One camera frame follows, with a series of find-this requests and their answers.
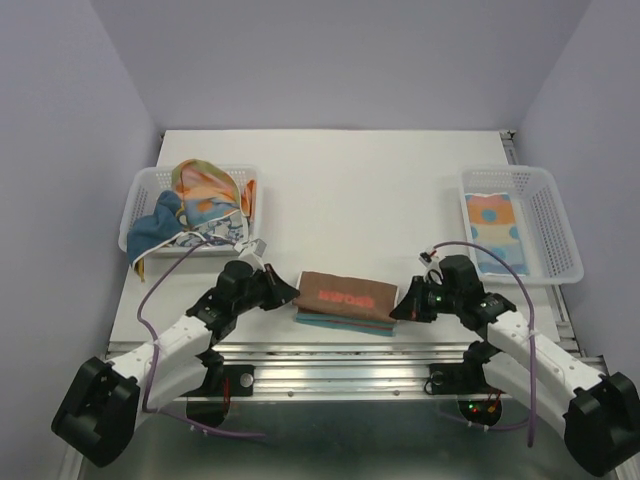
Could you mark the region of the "blue polka dot towel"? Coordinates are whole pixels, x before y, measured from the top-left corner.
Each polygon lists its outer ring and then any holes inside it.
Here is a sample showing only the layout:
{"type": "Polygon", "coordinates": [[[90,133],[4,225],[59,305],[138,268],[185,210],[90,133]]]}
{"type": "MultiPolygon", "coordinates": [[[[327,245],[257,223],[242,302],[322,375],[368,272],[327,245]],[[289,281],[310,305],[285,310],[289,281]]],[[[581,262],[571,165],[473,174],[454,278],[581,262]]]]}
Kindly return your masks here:
{"type": "Polygon", "coordinates": [[[478,269],[483,274],[508,275],[497,258],[508,264],[519,276],[529,274],[520,239],[515,210],[507,193],[465,195],[471,240],[487,249],[476,251],[478,269]]]}

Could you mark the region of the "orange brown bear towel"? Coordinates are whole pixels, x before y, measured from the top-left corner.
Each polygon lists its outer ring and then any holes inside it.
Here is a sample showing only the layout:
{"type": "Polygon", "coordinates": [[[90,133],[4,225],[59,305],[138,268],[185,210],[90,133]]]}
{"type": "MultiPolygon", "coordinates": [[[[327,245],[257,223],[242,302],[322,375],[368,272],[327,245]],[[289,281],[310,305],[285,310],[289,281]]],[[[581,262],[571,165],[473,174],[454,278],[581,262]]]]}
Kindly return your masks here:
{"type": "Polygon", "coordinates": [[[303,271],[295,321],[309,326],[393,337],[398,287],[374,280],[303,271]]]}

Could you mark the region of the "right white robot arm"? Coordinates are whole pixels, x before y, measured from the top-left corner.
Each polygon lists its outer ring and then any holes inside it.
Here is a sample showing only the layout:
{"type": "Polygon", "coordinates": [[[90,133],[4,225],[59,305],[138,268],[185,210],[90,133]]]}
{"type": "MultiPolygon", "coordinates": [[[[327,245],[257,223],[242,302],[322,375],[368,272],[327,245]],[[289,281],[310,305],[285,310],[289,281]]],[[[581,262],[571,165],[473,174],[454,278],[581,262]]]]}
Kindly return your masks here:
{"type": "Polygon", "coordinates": [[[454,315],[479,338],[461,362],[429,365],[427,393],[503,392],[551,426],[593,476],[638,454],[639,394],[627,376],[602,373],[536,333],[511,301],[485,290],[468,257],[447,256],[438,268],[413,277],[392,318],[430,323],[454,315]]]}

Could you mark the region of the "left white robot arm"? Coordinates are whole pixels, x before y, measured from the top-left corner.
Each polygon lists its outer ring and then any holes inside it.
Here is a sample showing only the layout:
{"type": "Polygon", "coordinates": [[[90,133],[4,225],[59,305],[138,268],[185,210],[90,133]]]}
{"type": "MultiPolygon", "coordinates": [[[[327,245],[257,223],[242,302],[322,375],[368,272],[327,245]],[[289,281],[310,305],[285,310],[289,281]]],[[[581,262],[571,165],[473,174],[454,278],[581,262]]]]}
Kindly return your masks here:
{"type": "Polygon", "coordinates": [[[78,369],[51,430],[97,467],[118,458],[134,433],[176,398],[197,390],[215,392],[223,362],[214,347],[236,327],[240,315],[271,311],[300,292],[270,264],[228,262],[214,287],[163,333],[110,360],[92,357],[78,369]]]}

